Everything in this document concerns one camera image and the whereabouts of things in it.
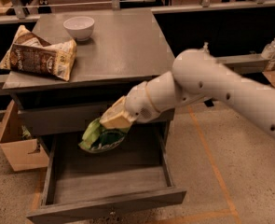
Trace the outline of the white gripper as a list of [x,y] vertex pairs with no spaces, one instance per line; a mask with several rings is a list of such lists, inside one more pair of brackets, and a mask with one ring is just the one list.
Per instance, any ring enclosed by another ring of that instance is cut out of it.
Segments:
[[106,129],[127,129],[134,121],[147,123],[186,101],[186,92],[172,72],[166,72],[134,86],[126,97],[120,97],[103,113],[100,123]]

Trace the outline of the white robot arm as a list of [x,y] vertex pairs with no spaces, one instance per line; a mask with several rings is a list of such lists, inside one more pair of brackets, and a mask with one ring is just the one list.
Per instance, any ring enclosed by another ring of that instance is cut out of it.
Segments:
[[227,104],[275,139],[275,89],[241,77],[202,49],[181,52],[170,71],[134,86],[100,123],[107,129],[129,128],[204,97]]

